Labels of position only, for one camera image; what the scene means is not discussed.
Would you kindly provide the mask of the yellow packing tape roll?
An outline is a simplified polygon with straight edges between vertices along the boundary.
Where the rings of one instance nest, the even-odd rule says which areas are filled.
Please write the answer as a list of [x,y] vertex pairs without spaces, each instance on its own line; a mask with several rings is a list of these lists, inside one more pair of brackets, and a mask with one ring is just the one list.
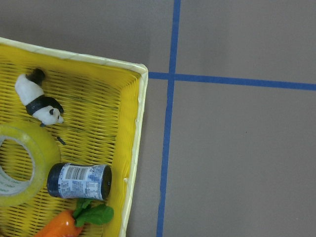
[[22,146],[32,162],[27,181],[16,180],[0,169],[0,206],[10,207],[28,202],[45,186],[51,167],[60,161],[59,146],[50,133],[32,122],[9,122],[0,125],[0,142],[13,140]]

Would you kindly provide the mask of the small blue labelled bottle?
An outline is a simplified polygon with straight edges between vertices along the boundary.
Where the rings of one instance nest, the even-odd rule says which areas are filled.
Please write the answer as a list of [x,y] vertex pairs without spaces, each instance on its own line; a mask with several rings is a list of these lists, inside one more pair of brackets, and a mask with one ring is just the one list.
[[57,163],[47,178],[47,191],[57,198],[105,200],[111,190],[112,171],[106,164]]

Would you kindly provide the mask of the toy panda figurine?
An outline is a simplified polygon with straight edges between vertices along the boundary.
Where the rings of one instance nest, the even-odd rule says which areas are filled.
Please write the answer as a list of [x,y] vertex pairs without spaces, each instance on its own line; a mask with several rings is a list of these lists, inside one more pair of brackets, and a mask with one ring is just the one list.
[[27,114],[41,122],[41,126],[63,123],[62,105],[53,97],[46,96],[42,89],[45,73],[34,69],[30,74],[21,74],[15,82],[15,91]]

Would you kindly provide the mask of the orange toy carrot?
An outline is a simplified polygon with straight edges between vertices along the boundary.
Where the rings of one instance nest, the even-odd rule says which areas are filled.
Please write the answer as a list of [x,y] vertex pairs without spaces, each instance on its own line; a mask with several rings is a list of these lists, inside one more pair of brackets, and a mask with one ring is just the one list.
[[90,198],[79,198],[75,210],[64,210],[51,219],[35,236],[78,237],[86,223],[103,225],[114,217],[113,208],[106,204],[92,206]]

